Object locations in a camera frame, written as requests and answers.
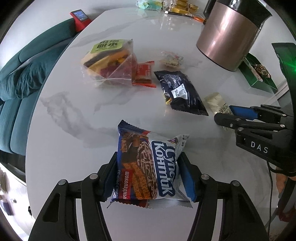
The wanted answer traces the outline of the copper thermos jug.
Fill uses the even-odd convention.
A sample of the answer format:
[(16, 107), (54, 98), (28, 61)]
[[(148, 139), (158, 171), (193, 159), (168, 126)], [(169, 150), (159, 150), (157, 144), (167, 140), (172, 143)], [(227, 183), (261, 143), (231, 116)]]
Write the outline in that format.
[(208, 1), (197, 48), (215, 64), (236, 71), (264, 22), (272, 16), (259, 1)]

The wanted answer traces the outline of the chocolate wafer packet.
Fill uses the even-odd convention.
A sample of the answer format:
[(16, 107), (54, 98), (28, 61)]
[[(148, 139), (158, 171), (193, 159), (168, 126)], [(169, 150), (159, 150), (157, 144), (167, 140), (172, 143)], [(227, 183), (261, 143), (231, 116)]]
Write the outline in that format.
[(111, 203), (150, 209), (192, 206), (180, 191), (177, 163), (188, 134), (167, 138), (124, 120), (118, 124), (118, 134), (118, 171)]

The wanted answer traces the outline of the green tray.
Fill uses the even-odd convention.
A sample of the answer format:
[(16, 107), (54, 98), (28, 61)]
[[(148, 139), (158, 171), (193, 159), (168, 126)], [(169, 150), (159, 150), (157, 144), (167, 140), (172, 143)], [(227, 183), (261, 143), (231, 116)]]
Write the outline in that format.
[[(276, 94), (279, 92), (280, 85), (286, 84), (289, 90), (295, 93), (295, 43), (272, 43), (271, 45), (274, 53), (267, 55), (271, 60), (266, 57), (259, 60), (248, 53), (239, 65), (239, 70), (252, 88)], [(271, 78), (261, 78), (252, 67), (254, 64), (265, 66)]]

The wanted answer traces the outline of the red small snack bar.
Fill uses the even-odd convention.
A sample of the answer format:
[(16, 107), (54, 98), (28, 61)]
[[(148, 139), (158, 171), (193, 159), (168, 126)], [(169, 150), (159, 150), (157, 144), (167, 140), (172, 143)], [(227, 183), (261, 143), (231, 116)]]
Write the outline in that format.
[(137, 63), (135, 77), (132, 78), (132, 85), (141, 85), (145, 87), (156, 88), (156, 85), (152, 81), (153, 66), (154, 61)]

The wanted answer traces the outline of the clear pink candy packet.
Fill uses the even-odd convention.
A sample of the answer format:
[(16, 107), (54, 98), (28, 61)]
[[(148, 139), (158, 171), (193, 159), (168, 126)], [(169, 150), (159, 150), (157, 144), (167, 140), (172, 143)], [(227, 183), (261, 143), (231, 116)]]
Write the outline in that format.
[(184, 57), (179, 54), (163, 51), (162, 58), (159, 62), (167, 67), (180, 69), (182, 67), (183, 60)]

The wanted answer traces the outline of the dried fruit vegetable bag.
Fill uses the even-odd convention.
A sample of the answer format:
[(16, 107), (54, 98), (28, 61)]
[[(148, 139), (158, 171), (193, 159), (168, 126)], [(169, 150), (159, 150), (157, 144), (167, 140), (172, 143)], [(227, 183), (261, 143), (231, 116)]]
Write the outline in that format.
[(104, 83), (130, 85), (137, 70), (133, 40), (111, 39), (95, 44), (81, 59), (81, 69), (86, 81), (96, 87)]

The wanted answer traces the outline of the teal sofa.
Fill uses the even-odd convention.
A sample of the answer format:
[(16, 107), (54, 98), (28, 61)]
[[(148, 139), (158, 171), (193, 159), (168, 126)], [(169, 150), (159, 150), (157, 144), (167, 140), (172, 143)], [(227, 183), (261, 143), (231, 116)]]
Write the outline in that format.
[(1, 69), (1, 151), (26, 154), (42, 86), (76, 35), (74, 19), (65, 20), (30, 41)]

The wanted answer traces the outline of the cream small snack packet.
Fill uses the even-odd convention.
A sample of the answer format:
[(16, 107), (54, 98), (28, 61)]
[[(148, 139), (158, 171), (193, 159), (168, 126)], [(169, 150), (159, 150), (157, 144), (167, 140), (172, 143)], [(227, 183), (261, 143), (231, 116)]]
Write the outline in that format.
[(214, 115), (217, 113), (233, 115), (228, 104), (224, 101), (224, 99), (218, 92), (215, 92), (205, 97), (205, 101), (208, 104), (211, 111), (214, 113)]

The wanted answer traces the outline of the black snack packet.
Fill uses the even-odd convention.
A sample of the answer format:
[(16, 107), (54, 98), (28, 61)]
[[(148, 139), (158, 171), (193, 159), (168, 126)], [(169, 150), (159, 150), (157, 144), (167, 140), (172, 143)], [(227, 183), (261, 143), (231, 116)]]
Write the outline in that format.
[(154, 72), (160, 82), (167, 105), (173, 110), (205, 115), (208, 113), (187, 75), (181, 71), (160, 70)]

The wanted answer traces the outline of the teal cushion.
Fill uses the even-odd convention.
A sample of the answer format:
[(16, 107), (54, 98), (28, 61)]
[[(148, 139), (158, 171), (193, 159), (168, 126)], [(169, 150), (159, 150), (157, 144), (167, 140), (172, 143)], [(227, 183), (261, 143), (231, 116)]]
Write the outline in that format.
[(24, 99), (41, 88), (61, 53), (54, 50), (40, 55), (27, 66), (1, 78), (1, 100)]

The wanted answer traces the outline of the stacked gold bowls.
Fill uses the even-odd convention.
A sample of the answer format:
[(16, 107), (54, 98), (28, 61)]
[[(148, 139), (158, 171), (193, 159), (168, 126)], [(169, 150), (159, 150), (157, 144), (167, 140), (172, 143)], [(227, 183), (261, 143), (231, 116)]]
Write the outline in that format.
[(179, 14), (195, 14), (198, 9), (198, 6), (191, 4), (186, 0), (173, 1), (170, 8), (172, 12)]

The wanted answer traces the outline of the red smart display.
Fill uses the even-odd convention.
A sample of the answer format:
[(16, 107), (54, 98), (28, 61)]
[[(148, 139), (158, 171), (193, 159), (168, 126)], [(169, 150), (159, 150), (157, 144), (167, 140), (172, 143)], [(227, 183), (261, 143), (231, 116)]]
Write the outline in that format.
[(81, 32), (92, 22), (81, 9), (70, 12), (70, 15), (74, 18), (76, 32)]

